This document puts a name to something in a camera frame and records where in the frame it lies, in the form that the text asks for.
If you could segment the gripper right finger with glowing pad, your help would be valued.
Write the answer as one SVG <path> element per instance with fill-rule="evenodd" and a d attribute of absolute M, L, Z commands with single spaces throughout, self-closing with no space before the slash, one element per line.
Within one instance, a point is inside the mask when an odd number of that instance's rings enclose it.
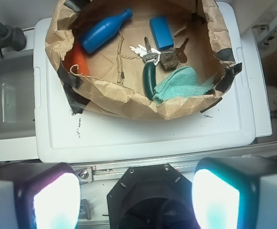
<path fill-rule="evenodd" d="M 192 205 L 202 229 L 277 229 L 277 156 L 201 159 Z"/>

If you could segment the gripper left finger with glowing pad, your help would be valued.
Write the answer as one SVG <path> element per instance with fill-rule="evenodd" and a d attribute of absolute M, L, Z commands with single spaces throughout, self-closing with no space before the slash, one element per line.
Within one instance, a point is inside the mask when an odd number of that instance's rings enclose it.
<path fill-rule="evenodd" d="M 67 163 L 0 163 L 0 229 L 74 229 L 81 201 Z"/>

